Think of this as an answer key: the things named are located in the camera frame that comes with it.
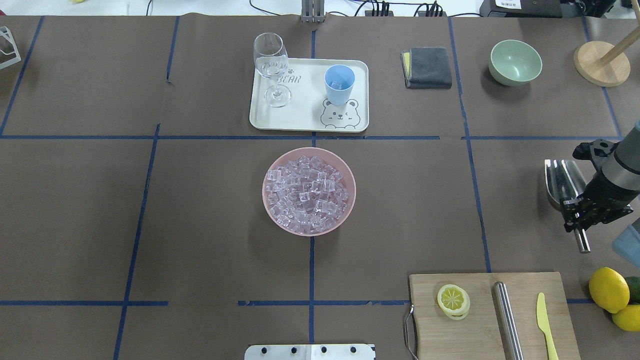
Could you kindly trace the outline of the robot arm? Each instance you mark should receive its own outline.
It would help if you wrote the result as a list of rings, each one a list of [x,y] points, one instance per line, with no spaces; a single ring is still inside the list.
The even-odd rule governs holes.
[[[560,212],[567,233],[609,224],[633,209],[640,190],[640,123],[636,121],[622,141],[582,142],[573,151],[576,160],[589,160],[595,174],[574,199],[562,199]]]

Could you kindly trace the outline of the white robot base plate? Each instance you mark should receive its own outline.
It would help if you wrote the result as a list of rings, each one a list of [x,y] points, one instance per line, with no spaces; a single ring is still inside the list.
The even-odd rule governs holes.
[[[374,344],[255,344],[249,346],[245,360],[375,360]]]

